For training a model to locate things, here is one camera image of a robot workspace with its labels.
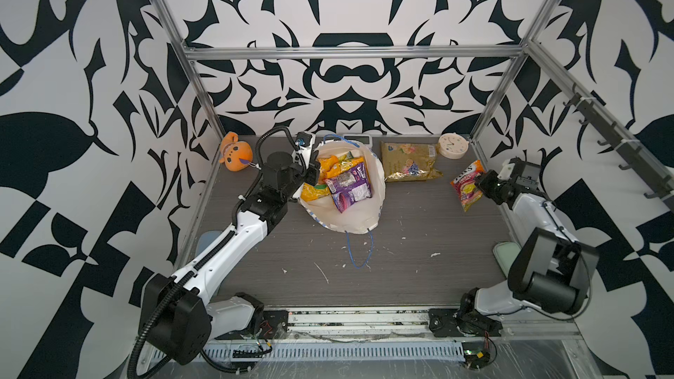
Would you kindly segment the blue checkered paper bag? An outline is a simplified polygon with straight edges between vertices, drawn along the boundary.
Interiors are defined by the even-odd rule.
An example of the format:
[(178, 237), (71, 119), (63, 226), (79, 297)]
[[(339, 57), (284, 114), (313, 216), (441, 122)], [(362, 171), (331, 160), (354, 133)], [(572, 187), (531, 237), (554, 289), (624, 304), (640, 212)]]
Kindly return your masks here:
[(370, 249), (361, 263), (352, 253), (355, 268), (366, 266), (374, 251), (377, 228), (385, 200), (384, 168), (370, 139), (362, 141), (337, 134), (326, 135), (317, 146), (319, 181), (300, 190), (299, 202), (320, 226), (350, 240), (365, 235)]

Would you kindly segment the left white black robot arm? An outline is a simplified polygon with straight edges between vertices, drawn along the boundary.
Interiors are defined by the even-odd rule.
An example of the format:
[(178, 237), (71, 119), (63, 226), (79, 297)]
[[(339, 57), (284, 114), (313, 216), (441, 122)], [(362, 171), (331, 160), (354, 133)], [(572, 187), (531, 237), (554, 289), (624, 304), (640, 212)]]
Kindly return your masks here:
[(220, 302), (212, 299), (235, 266), (281, 222), (288, 203), (305, 184), (319, 177), (317, 152), (300, 147), (293, 154), (269, 155), (250, 194), (239, 199), (233, 222), (201, 254), (173, 275), (155, 275), (142, 292), (136, 342), (128, 375), (136, 374), (140, 353), (150, 344), (166, 360), (190, 363), (209, 340), (244, 331), (254, 324), (263, 305), (239, 293)]

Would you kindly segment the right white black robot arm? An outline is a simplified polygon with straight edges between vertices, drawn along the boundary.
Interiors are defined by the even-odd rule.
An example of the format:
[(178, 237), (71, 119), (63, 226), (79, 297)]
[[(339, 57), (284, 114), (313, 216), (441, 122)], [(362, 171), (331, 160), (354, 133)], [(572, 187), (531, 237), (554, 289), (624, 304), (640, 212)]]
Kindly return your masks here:
[(462, 298), (456, 317), (490, 324), (495, 316), (531, 309), (567, 321), (589, 307), (592, 279), (600, 255), (582, 243), (556, 215), (556, 206), (539, 185), (542, 167), (520, 158), (501, 170), (474, 175), (474, 189), (496, 205), (505, 205), (523, 227), (525, 241), (507, 273), (507, 280), (473, 289)]

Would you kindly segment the yellow snack packet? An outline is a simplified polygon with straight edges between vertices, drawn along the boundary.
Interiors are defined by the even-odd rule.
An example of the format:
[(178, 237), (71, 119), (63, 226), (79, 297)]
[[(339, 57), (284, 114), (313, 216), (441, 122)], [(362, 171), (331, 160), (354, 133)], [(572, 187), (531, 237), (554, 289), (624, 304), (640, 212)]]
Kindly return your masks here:
[(311, 202), (320, 198), (328, 197), (332, 194), (326, 180), (338, 177), (354, 168), (360, 163), (364, 163), (363, 156), (354, 157), (351, 152), (342, 156), (331, 155), (327, 158), (318, 159), (321, 168), (319, 169), (319, 181), (315, 185), (304, 184), (301, 191), (301, 199), (306, 202)]

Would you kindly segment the gold snack packet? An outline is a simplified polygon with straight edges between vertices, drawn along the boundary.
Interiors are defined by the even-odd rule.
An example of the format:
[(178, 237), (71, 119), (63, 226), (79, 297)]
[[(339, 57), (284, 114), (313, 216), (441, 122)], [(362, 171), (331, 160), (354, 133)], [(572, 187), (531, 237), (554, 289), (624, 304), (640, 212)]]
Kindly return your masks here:
[(380, 150), (386, 182), (427, 181), (443, 176), (435, 168), (436, 144), (382, 142)]

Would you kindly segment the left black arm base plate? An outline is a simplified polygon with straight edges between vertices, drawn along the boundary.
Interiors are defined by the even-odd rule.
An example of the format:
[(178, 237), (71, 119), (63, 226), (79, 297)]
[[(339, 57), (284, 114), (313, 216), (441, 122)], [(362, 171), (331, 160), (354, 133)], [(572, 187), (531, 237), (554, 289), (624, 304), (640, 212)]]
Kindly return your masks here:
[(247, 340), (258, 338), (273, 340), (285, 334), (288, 330), (289, 312), (286, 310), (264, 310), (261, 315), (253, 319), (253, 326), (249, 329), (226, 333), (215, 340)]

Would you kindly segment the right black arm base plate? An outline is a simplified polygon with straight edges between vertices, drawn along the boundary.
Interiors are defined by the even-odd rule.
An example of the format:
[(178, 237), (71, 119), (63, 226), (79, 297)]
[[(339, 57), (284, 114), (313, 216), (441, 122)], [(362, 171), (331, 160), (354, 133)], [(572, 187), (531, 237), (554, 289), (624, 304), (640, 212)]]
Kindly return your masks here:
[(502, 324), (478, 312), (433, 308), (428, 311), (428, 329), (435, 338), (500, 336)]

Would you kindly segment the Fox's fruits candy packet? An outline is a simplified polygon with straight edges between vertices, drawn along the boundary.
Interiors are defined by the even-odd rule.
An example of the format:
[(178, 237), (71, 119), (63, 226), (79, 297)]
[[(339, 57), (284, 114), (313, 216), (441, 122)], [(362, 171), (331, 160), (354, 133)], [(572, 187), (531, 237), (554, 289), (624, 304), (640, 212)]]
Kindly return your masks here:
[(451, 181), (451, 186), (458, 194), (460, 204), (465, 212), (483, 196), (477, 187), (477, 179), (485, 173), (481, 161), (475, 160), (463, 172)]

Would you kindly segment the purple snack packet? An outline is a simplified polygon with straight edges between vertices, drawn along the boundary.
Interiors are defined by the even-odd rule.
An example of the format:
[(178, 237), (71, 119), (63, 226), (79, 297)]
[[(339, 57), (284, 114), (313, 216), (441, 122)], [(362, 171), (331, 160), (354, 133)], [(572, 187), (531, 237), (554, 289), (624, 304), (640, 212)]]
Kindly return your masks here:
[(360, 163), (338, 177), (326, 180), (336, 209), (342, 213), (356, 203), (372, 197), (365, 163)]

